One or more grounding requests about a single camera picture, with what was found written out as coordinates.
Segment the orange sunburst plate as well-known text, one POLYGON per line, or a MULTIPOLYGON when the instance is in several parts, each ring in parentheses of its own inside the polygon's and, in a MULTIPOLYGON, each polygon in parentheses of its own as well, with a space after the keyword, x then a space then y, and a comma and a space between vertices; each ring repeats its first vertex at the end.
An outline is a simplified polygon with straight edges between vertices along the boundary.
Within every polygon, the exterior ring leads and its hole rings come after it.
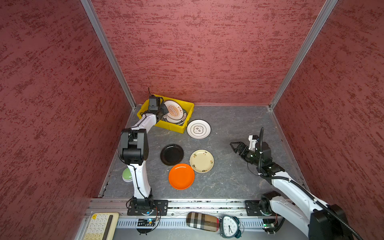
POLYGON ((163 119, 173 124, 181 122, 184 117, 183 108, 177 102, 172 100, 167 100, 164 104, 169 112, 163 116, 163 119))

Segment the green rim HAO SHI plate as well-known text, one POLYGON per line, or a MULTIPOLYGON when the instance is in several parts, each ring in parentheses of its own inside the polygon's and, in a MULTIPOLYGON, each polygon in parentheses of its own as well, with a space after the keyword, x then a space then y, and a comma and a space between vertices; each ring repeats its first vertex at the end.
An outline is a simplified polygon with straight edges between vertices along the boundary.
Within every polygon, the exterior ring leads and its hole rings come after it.
POLYGON ((171 124, 176 124, 179 126, 182 126, 188 116, 188 112, 183 109, 183 117, 180 120, 173 120, 171 118, 168 118, 167 115, 163 116, 163 121, 171 123, 171 124))

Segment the cream yellow plate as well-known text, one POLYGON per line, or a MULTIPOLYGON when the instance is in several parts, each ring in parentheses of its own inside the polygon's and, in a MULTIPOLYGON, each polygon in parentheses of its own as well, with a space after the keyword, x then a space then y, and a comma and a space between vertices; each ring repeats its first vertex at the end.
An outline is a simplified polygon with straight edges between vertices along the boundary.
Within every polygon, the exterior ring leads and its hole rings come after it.
POLYGON ((190 166, 197 173, 209 172, 214 166, 214 157, 207 150, 196 150, 190 156, 190 166))

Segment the white flower motif plate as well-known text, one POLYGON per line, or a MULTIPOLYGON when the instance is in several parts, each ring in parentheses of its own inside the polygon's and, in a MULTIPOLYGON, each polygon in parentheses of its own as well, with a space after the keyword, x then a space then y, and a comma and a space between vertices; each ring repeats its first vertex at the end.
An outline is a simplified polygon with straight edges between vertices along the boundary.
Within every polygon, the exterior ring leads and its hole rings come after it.
POLYGON ((212 131, 210 124, 204 120, 193 120, 187 126, 188 135, 196 140, 207 138, 212 131))

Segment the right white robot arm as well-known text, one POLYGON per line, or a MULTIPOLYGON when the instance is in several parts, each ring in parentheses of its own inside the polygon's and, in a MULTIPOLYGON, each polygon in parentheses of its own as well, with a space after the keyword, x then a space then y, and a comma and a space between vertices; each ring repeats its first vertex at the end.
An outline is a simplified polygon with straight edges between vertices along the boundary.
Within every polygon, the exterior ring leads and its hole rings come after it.
POLYGON ((310 240, 362 239, 341 207, 310 193, 273 161, 267 143, 257 142, 252 149, 243 142, 231 142, 230 146, 245 162, 257 167, 259 177, 279 190, 262 196, 260 213, 283 217, 310 240))

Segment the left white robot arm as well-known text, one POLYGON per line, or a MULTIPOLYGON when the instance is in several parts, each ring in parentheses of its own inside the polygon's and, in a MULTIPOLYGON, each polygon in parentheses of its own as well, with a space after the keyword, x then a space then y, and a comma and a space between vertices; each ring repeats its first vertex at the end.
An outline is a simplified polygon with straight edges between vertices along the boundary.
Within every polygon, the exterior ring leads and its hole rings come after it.
POLYGON ((142 118, 128 129, 122 130, 118 147, 119 159, 128 166, 134 184, 132 203, 136 211, 147 214, 154 208, 146 161, 149 156, 148 132, 169 111, 164 104, 149 105, 142 118))

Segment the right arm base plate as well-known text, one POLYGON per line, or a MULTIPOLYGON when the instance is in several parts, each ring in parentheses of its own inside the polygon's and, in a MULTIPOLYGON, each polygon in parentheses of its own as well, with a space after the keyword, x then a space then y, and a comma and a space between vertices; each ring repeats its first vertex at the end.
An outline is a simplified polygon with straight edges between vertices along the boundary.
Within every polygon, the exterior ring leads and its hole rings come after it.
POLYGON ((271 212, 268 210, 268 204, 264 200, 246 200, 245 209, 247 216, 271 216, 271 212))

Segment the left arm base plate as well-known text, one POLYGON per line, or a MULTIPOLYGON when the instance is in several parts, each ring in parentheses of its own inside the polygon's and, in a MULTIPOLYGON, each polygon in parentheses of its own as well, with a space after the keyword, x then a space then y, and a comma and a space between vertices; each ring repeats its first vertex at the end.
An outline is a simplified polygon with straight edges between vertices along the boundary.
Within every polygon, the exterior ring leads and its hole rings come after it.
POLYGON ((128 216, 166 216, 168 211, 168 200, 136 199, 130 201, 128 216))

